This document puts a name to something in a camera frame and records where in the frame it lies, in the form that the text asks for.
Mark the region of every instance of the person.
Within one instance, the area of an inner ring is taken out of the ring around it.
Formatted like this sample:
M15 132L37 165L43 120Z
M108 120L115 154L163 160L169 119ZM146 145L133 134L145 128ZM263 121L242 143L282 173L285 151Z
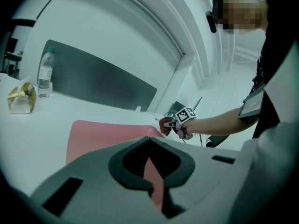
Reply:
M261 83L267 84L270 81L293 44L291 22L296 12L290 1L295 0L213 0L215 23L225 31L233 33L236 30L261 29L265 32L266 39L257 61L257 73L250 94ZM200 133L222 136L241 132L258 122L253 135L253 138L257 138L264 130L279 123L275 108L266 93L258 119L240 120L241 108L208 119L189 120L183 124L183 128L188 135ZM164 127L164 123L169 121L169 118L159 121L161 132L167 136L171 129Z

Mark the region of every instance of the hair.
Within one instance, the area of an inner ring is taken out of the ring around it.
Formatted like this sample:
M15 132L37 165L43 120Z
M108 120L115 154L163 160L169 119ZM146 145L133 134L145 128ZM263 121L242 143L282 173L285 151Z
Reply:
M223 20L223 0L213 0L212 13L217 24Z

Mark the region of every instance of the white table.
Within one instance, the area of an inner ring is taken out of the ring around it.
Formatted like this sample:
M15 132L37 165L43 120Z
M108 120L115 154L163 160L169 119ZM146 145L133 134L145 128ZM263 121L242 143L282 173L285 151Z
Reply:
M10 114L7 96L17 79L0 74L0 167L13 187L31 195L50 175L65 166L71 126L76 120L129 125L152 125L163 115L136 113L62 94L36 99L31 114ZM171 132L168 139L183 142ZM187 143L199 145L199 136Z

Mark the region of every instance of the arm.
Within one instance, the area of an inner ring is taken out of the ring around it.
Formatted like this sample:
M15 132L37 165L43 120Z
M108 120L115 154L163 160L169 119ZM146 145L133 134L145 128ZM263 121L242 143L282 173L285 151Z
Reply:
M189 120L183 124L188 135L193 133L209 135L230 135L253 126L258 120L242 121L239 119L241 108L233 109L222 115L208 119Z

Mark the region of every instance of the dark clothing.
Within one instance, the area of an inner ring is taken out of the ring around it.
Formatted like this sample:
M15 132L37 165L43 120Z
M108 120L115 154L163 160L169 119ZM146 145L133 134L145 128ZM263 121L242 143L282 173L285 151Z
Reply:
M266 0L268 3L267 19L268 27L266 31L266 40L263 45L261 56L257 61L256 77L250 93L252 93L261 82L266 84L280 67L285 59L289 49L294 42L294 33L291 28L294 21L290 18L294 16L291 11L292 5L288 1ZM279 123L278 115L272 102L265 93L259 122L256 126L253 138Z

